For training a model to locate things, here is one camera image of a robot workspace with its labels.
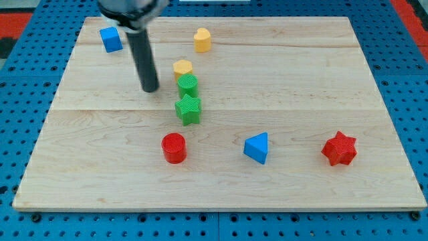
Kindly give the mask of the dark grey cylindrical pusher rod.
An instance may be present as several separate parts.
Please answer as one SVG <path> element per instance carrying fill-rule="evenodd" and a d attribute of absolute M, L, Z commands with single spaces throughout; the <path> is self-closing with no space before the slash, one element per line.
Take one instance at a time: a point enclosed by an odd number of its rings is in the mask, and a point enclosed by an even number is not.
<path fill-rule="evenodd" d="M 158 75 L 147 30 L 127 33 L 126 36 L 142 90 L 145 92 L 157 91 L 159 88 Z"/>

